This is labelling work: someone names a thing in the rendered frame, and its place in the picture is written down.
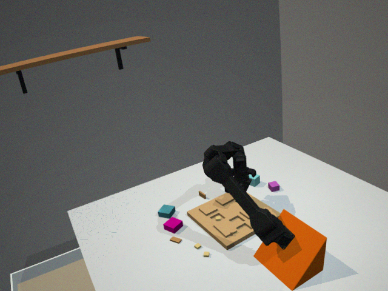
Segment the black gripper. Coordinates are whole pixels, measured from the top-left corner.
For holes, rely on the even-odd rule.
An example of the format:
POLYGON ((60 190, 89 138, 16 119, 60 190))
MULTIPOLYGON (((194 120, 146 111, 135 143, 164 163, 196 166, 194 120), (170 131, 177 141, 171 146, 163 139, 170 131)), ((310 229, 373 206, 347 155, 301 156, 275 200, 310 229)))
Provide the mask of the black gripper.
POLYGON ((251 175, 252 178, 256 176, 256 171, 248 167, 242 170, 233 168, 232 172, 234 172, 234 178, 238 181, 238 184, 241 185, 245 191, 247 191, 249 184, 252 181, 252 179, 249 179, 249 175, 251 175))

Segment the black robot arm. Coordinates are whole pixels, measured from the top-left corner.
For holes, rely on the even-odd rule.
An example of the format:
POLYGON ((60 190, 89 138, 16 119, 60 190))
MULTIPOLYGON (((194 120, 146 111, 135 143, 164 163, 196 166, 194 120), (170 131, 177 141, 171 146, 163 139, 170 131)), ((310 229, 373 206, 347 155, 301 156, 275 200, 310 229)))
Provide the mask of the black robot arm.
POLYGON ((224 145, 211 145, 204 152, 203 170, 212 181, 220 183, 232 195, 233 199, 249 215, 250 225, 255 235, 268 246, 277 243, 283 250, 290 244, 295 235, 268 209, 262 209, 238 184, 234 178, 228 160, 233 158, 233 167, 237 170, 246 168, 244 147, 228 141, 224 145))

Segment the magenta square block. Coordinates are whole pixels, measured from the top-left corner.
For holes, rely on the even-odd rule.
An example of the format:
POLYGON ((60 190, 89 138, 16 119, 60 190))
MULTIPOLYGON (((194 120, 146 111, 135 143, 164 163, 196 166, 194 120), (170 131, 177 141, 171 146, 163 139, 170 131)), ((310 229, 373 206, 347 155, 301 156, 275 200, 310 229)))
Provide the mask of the magenta square block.
POLYGON ((183 223, 181 220, 171 217, 167 222, 164 223, 164 230, 175 234, 182 226, 183 223))

